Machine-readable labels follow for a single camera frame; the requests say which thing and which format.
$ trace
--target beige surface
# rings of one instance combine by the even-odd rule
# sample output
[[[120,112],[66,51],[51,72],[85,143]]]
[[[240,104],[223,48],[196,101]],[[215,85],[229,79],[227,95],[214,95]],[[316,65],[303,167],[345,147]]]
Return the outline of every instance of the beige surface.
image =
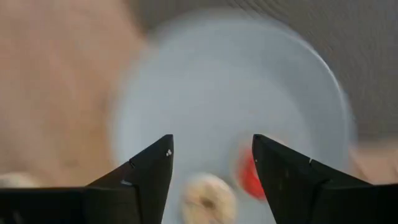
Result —
[[[361,144],[352,151],[354,175],[372,184],[398,183],[398,141]]]
[[[119,1],[0,1],[0,173],[83,185],[113,168],[109,100],[142,37]]]

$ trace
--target blurry plate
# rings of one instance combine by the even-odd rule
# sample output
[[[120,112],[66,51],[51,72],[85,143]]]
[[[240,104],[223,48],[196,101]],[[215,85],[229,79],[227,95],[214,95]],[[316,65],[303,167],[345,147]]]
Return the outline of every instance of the blurry plate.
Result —
[[[332,72],[297,34],[246,12],[206,11],[164,25],[156,39],[159,51],[123,86],[112,136],[122,163],[174,134],[163,224],[182,223],[180,193],[192,174],[231,184],[230,157],[254,133],[344,168],[351,112]],[[237,196],[237,223],[275,222],[266,203]]]

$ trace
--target gray background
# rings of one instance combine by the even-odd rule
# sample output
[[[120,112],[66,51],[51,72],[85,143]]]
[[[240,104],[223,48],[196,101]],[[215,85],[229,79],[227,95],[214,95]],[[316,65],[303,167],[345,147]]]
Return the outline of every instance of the gray background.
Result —
[[[142,28],[195,9],[229,6],[268,14],[303,36],[351,101],[360,140],[398,137],[398,1],[138,0]]]

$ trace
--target red object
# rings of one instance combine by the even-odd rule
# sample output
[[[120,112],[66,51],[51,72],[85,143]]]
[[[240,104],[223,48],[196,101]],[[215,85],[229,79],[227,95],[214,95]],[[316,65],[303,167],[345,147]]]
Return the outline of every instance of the red object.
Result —
[[[259,200],[267,200],[257,175],[251,148],[246,148],[243,151],[242,161],[238,165],[241,167],[238,169],[238,178],[242,188]]]

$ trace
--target white round object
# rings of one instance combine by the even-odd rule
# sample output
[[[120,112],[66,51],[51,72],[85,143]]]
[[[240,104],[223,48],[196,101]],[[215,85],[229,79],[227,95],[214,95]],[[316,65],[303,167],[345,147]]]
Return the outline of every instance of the white round object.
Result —
[[[255,133],[344,168],[351,111],[325,62],[297,34],[247,12],[210,11],[163,26],[156,37],[159,51],[124,82],[111,134],[119,163],[174,135],[163,224],[182,223],[181,192],[193,174],[232,183],[232,152]],[[268,204],[236,197],[236,223],[275,222]]]
[[[184,224],[232,224],[236,216],[234,193],[214,175],[196,176],[185,188],[182,215]]]

